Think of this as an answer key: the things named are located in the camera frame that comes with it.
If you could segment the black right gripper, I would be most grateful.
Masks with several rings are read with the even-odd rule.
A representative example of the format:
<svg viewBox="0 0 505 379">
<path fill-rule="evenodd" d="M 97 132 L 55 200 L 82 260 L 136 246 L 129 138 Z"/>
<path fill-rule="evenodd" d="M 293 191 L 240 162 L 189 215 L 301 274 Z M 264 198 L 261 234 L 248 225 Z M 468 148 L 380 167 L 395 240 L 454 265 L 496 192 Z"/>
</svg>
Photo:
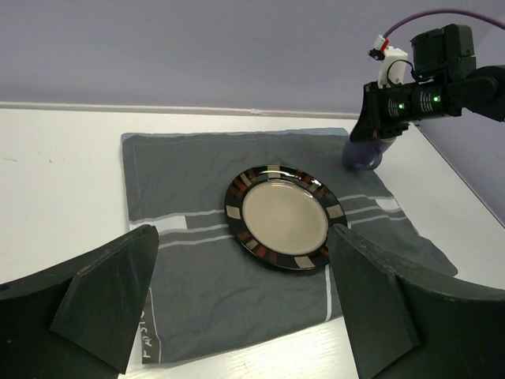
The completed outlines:
<svg viewBox="0 0 505 379">
<path fill-rule="evenodd" d="M 364 86 L 360 117 L 352 142 L 386 140 L 402 135 L 411 122 L 459 117 L 467 109 L 497 122 L 504 120 L 503 66 L 477 67 L 470 27 L 449 24 L 411 41 L 414 81 Z"/>
</svg>

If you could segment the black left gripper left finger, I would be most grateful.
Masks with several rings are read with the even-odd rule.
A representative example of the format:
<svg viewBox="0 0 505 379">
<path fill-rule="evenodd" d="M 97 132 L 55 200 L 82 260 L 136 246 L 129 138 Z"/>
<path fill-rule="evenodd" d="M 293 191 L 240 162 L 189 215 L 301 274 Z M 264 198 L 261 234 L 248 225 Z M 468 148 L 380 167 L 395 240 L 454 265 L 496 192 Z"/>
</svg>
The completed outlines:
<svg viewBox="0 0 505 379">
<path fill-rule="evenodd" d="M 143 225 L 1 285 L 3 378 L 116 378 L 126 371 L 159 233 Z"/>
</svg>

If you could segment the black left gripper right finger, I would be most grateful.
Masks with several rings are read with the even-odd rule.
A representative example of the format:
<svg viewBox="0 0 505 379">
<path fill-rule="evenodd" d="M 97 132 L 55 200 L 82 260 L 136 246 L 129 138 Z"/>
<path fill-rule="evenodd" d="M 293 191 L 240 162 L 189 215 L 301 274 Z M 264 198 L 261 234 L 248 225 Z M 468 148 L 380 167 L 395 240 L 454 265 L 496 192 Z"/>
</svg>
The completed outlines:
<svg viewBox="0 0 505 379">
<path fill-rule="evenodd" d="M 502 378 L 504 292 L 446 276 L 340 224 L 327 245 L 360 378 Z"/>
</svg>

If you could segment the purple mug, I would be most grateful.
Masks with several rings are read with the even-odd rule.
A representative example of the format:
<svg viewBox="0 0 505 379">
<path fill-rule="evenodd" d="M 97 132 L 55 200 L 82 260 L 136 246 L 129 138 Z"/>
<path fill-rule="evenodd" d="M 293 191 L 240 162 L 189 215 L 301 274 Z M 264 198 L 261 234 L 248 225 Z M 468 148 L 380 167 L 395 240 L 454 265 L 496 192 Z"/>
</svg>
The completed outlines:
<svg viewBox="0 0 505 379">
<path fill-rule="evenodd" d="M 383 155 L 395 141 L 395 137 L 366 142 L 352 142 L 348 139 L 342 150 L 342 164 L 352 171 L 373 171 L 381 164 Z"/>
</svg>

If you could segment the grey striped cloth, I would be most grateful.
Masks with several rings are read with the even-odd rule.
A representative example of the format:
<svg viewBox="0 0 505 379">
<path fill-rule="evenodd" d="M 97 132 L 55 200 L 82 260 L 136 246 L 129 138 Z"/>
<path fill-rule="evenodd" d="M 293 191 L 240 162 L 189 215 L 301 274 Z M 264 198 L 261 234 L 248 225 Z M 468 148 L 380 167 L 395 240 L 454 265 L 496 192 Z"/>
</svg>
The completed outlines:
<svg viewBox="0 0 505 379">
<path fill-rule="evenodd" d="M 325 245 L 335 223 L 456 275 L 374 172 L 342 166 L 346 142 L 340 128 L 123 135 L 129 225 L 159 232 L 142 363 L 214 355 L 339 317 Z"/>
</svg>

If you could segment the dark rimmed dinner plate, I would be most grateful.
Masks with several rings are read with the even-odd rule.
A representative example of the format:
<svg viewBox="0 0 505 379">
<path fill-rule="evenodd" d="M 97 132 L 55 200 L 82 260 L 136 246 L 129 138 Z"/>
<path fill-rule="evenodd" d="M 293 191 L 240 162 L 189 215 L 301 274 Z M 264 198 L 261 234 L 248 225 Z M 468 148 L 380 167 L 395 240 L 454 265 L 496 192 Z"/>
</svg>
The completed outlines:
<svg viewBox="0 0 505 379">
<path fill-rule="evenodd" d="M 347 225 L 343 207 L 328 186 L 278 164 L 238 174 L 226 188 L 223 207 L 238 244 L 282 270 L 312 271 L 328 265 L 328 229 Z"/>
</svg>

